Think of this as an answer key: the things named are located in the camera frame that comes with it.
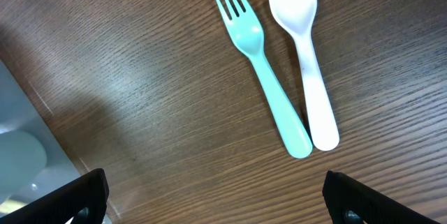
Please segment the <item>clear plastic container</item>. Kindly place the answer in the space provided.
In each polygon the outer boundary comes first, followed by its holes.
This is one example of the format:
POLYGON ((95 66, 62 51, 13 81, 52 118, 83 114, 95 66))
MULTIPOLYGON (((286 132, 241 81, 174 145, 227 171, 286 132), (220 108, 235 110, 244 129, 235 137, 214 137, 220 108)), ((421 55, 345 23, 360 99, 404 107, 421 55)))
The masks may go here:
POLYGON ((109 223, 101 168, 81 175, 1 66, 1 222, 109 223))

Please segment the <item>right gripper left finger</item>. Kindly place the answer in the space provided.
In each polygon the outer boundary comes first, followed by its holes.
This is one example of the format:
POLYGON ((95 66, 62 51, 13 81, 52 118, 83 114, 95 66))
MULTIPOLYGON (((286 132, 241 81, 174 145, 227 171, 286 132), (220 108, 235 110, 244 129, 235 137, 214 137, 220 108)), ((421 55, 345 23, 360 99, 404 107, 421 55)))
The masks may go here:
POLYGON ((1 224, 101 224, 107 209, 108 182, 101 168, 5 215, 1 224))

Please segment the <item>green plastic cup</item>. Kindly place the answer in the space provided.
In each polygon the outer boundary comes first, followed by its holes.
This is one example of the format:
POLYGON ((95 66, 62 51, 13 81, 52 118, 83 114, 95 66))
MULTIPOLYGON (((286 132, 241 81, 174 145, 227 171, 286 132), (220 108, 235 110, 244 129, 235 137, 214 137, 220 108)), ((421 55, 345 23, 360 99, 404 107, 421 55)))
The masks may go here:
POLYGON ((13 130, 1 134, 1 199, 26 186, 46 166, 47 155, 33 135, 13 130))

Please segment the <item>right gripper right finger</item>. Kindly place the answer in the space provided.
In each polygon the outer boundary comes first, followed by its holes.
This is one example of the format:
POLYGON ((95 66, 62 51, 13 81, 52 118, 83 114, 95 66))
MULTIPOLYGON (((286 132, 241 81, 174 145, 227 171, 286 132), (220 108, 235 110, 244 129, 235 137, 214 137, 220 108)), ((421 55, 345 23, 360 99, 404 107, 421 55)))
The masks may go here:
POLYGON ((327 171, 322 194, 333 223, 436 223, 341 172, 327 171))

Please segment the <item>green plastic fork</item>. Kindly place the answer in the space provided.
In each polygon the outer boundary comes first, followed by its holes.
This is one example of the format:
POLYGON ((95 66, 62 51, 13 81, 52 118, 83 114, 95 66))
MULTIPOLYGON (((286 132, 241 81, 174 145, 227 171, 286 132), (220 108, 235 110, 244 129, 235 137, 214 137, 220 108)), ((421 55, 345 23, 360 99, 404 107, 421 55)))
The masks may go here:
POLYGON ((257 15, 247 0, 215 1, 231 41, 254 68, 287 152, 294 158, 308 157, 312 142, 265 56, 265 36, 257 15))

